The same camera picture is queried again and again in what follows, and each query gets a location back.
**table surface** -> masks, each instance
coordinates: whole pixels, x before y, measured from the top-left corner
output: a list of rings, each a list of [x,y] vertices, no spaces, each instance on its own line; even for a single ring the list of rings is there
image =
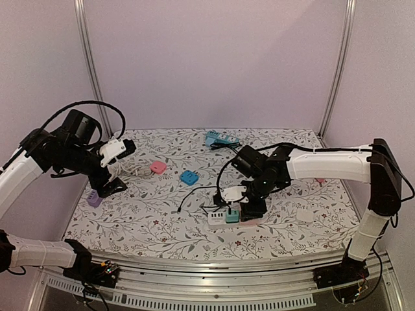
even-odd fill
[[[281,141],[320,147],[311,130],[232,129],[218,132],[238,137],[255,148]],[[343,249],[359,223],[339,180],[320,184],[315,179],[293,181],[292,186],[267,199],[268,212],[261,225],[211,230],[201,205],[213,205],[215,189],[196,190],[176,212],[180,202],[195,187],[215,185],[219,170],[234,156],[228,149],[204,146],[204,129],[130,130],[134,155],[115,164],[123,168],[120,178],[128,189],[88,205],[87,185],[64,238],[74,238],[87,248],[122,255],[187,260],[267,259]],[[162,175],[149,175],[155,161],[167,164]],[[200,176],[193,186],[180,181],[185,170]],[[244,180],[229,167],[221,185]],[[313,211],[313,223],[297,220],[298,209]]]

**electrical outlet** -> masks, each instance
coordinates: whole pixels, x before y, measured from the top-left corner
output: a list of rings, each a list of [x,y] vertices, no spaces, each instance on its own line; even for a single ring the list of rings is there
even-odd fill
[[[228,211],[223,212],[208,212],[207,213],[207,225],[209,229],[216,230],[216,229],[226,229],[226,228],[244,228],[244,227],[255,227],[257,225],[262,224],[265,220],[262,218],[249,220],[247,222],[234,222],[231,224],[226,223],[226,213]]]
[[[218,133],[216,131],[208,131],[206,133],[206,141],[205,145],[210,147],[213,143],[221,143],[221,144],[232,144],[238,143],[239,139],[230,135],[226,135],[223,133]]]

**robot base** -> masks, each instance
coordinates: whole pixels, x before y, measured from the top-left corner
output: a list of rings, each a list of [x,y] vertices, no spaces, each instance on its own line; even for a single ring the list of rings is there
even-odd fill
[[[89,271],[102,271],[102,266],[91,262],[89,264]],[[64,277],[109,288],[115,288],[118,281],[118,275],[119,270],[115,270],[111,274],[100,273],[99,275],[94,275],[92,273],[88,273],[87,275],[81,277],[77,268],[64,269]]]
[[[365,262],[359,266],[341,263],[313,271],[313,279],[318,289],[355,282],[368,276],[369,271]]]

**blue block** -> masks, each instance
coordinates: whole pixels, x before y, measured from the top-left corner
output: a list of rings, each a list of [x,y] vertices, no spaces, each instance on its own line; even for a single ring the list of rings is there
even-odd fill
[[[199,176],[190,170],[186,170],[182,175],[180,175],[180,180],[183,181],[186,185],[191,186],[199,180]]]
[[[234,224],[235,222],[239,222],[239,211],[237,209],[232,209],[231,213],[226,211],[225,221],[227,224]]]

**pink object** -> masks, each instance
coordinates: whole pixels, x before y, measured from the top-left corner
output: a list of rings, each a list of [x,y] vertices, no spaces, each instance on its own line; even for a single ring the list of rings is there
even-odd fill
[[[150,169],[152,172],[155,172],[156,174],[162,174],[166,170],[167,165],[160,161],[155,161],[153,164],[151,164]]]
[[[246,222],[242,222],[242,221],[240,221],[239,220],[239,225],[242,227],[242,226],[253,226],[253,225],[260,225],[260,224],[262,224],[264,222],[264,219],[262,219],[262,218],[256,218],[256,219],[251,219],[251,220],[248,220],[248,221],[246,221]]]

